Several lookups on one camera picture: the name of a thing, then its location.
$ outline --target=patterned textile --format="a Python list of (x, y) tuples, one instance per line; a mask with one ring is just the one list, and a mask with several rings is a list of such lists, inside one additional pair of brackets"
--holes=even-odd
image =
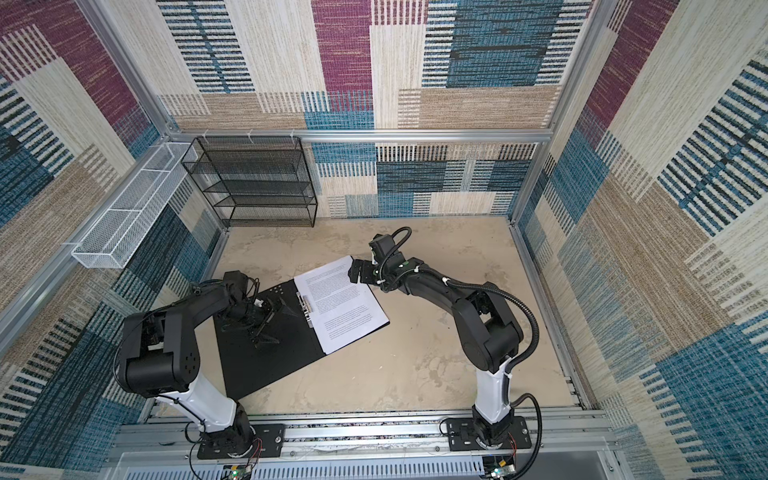
[(511, 213), (536, 144), (313, 143), (319, 217)]
[[(74, 1), (6, 0), (0, 10), (2, 310), (159, 135)], [(142, 406), (106, 367), (120, 321), (166, 287), (118, 289), (141, 261), (164, 279), (178, 269), (187, 286), (199, 278), (213, 237), (194, 236), (200, 214), (186, 218), (161, 217), (183, 259), (150, 251), (165, 240), (156, 227), (123, 272), (77, 267), (3, 356), (1, 477), (95, 477), (112, 435)]]
[(182, 129), (546, 127), (591, 10), (591, 0), (104, 3)]
[(766, 25), (618, 2), (519, 224), (636, 478), (768, 475)]

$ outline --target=beige table surface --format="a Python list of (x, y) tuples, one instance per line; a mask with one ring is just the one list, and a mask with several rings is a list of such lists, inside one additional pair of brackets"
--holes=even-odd
[[(402, 248), (433, 268), (470, 282), (492, 281), (519, 297), (540, 318), (520, 257), (502, 217), (318, 219), (314, 228), (233, 228), (215, 278), (228, 270), (259, 277), (262, 289), (345, 255), (370, 258), (376, 233), (407, 225)], [(373, 289), (390, 324), (240, 402), (249, 413), (370, 412), (464, 409), (475, 402), (475, 367), (459, 345), (453, 318), (422, 298)], [(513, 313), (528, 345), (531, 329)], [(539, 321), (534, 355), (515, 368), (511, 398), (531, 392), (542, 406), (572, 405), (549, 335)], [(213, 321), (197, 328), (204, 375), (224, 392)]]

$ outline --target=wire mesh organizer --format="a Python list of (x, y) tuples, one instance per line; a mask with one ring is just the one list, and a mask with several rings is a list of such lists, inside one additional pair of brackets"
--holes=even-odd
[(86, 268), (125, 268), (186, 176), (181, 158), (189, 144), (159, 147), (123, 189), (72, 256)]
[(298, 138), (198, 137), (182, 164), (226, 227), (315, 225), (317, 196)]

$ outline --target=black metal rack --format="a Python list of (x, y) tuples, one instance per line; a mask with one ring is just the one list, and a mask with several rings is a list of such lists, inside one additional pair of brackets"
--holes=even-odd
[(227, 227), (314, 227), (317, 196), (295, 137), (198, 137), (182, 164)]

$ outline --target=black mounting plate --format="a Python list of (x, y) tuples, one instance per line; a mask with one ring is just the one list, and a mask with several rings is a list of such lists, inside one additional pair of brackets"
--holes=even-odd
[[(264, 425), (251, 425), (256, 432), (257, 439), (261, 439), (261, 458), (277, 458), (283, 450), (283, 439), (285, 438), (286, 426), (282, 423), (269, 423)], [(253, 453), (251, 449), (244, 457), (247, 460)], [(197, 450), (198, 460), (221, 460), (222, 458), (234, 458), (226, 453), (216, 453), (211, 447), (201, 445)]]
[[(471, 417), (450, 418), (442, 421), (448, 432), (448, 445), (451, 452), (465, 452), (468, 450), (485, 450), (478, 443), (478, 436), (475, 433), (475, 425)], [(518, 449), (529, 449), (533, 446), (531, 443), (531, 434), (528, 431), (528, 424), (523, 417), (514, 417), (507, 432), (515, 439)], [(512, 442), (507, 437), (500, 449), (511, 449)]]

